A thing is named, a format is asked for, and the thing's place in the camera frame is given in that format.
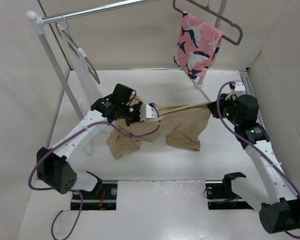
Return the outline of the beige t shirt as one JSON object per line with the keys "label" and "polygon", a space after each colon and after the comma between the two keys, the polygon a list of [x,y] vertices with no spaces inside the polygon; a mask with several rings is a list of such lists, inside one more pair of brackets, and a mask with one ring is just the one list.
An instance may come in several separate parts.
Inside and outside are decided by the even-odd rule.
{"label": "beige t shirt", "polygon": [[116,160],[138,152],[142,142],[154,143],[164,138],[165,144],[173,148],[199,152],[200,134],[206,129],[211,115],[202,110],[188,110],[170,113],[157,122],[137,122],[130,126],[120,119],[116,122],[118,130],[112,130],[106,144]]}

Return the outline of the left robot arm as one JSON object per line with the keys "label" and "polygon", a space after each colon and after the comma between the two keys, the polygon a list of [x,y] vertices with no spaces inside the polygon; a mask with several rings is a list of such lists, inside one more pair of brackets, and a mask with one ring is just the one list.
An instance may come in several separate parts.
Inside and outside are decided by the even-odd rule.
{"label": "left robot arm", "polygon": [[48,188],[64,195],[70,191],[84,191],[90,198],[101,194],[102,180],[91,172],[77,169],[77,155],[90,141],[113,121],[128,123],[140,120],[141,102],[132,105],[137,92],[118,83],[113,92],[94,102],[83,119],[68,135],[51,148],[42,147],[36,153],[35,172]]}

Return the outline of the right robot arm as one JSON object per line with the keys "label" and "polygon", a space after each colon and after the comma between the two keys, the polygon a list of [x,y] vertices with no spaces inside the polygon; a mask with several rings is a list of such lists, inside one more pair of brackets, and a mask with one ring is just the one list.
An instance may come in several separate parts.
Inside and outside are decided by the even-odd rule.
{"label": "right robot arm", "polygon": [[258,214],[269,234],[285,233],[300,240],[300,190],[284,173],[272,151],[270,137],[257,122],[259,104],[248,94],[219,93],[208,104],[214,118],[225,125],[250,157],[265,187],[257,188],[242,172],[225,174],[221,191],[227,197],[241,198]]}

